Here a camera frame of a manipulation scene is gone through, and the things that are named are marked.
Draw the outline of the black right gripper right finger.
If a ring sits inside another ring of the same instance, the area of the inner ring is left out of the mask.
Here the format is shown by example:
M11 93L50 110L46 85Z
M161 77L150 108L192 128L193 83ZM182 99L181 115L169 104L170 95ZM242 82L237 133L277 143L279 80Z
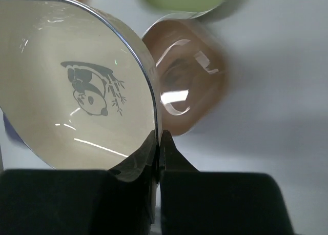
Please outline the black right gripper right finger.
M202 172L164 131L159 148L163 234L293 234L282 193L265 173Z

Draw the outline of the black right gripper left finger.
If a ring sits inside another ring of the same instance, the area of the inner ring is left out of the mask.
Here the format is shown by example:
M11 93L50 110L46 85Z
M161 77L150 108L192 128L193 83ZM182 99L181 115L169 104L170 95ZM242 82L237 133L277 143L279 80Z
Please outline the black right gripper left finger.
M1 174L1 234L149 234L157 136L106 170L10 169Z

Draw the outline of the cream plate front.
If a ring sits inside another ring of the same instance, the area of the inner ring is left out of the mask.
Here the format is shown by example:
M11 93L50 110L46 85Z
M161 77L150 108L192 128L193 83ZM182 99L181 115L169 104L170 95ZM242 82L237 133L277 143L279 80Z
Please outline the cream plate front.
M159 79L139 36L75 0L1 0L1 110L55 169L151 168Z

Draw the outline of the brown plate front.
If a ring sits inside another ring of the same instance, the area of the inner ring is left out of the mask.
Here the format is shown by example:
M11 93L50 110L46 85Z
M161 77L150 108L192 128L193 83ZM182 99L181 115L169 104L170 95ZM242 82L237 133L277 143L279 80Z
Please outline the brown plate front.
M196 19L162 17L142 41L160 81L163 129L183 135L222 99L228 85L227 55Z

